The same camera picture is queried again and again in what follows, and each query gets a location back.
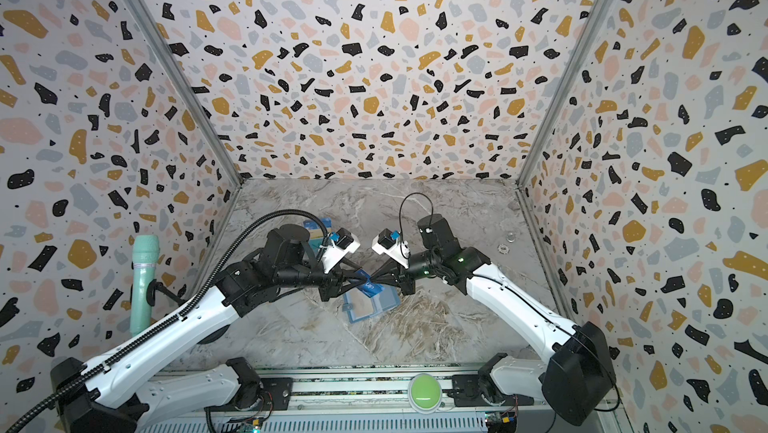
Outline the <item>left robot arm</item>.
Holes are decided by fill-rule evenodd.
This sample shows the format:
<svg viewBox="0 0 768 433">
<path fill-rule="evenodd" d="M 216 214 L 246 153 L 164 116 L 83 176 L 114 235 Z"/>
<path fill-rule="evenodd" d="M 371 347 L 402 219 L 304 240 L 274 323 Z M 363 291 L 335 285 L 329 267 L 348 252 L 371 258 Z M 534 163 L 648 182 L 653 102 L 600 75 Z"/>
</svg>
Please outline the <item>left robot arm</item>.
<svg viewBox="0 0 768 433">
<path fill-rule="evenodd" d="M 59 418 L 68 432 L 136 432 L 237 395 L 255 401 L 261 379 L 234 358 L 201 373 L 154 376 L 205 339 L 214 339 L 284 288 L 315 287 L 323 299 L 342 294 L 340 263 L 360 243 L 346 229 L 312 248 L 301 225 L 271 230 L 263 247 L 227 266 L 195 298 L 129 342 L 86 363 L 67 360 L 52 374 Z"/>
</svg>

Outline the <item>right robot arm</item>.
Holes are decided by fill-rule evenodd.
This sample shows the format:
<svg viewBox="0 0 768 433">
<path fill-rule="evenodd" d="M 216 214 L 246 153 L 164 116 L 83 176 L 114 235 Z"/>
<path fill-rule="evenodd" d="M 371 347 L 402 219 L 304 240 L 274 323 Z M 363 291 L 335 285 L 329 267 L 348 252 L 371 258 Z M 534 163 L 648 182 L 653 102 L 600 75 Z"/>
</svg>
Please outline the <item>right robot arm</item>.
<svg viewBox="0 0 768 433">
<path fill-rule="evenodd" d="M 604 332 L 594 323 L 578 325 L 547 308 L 510 280 L 491 259 L 474 247 L 463 247 L 448 221 L 430 214 L 417 223 L 424 246 L 409 250 L 403 236 L 383 229 L 372 249 L 387 261 L 372 281 L 415 291 L 419 279 L 435 277 L 483 304 L 525 339 L 541 360 L 518 367 L 504 353 L 477 372 L 467 396 L 502 406 L 514 396 L 546 402 L 567 423 L 580 426 L 616 387 L 616 374 Z"/>
</svg>

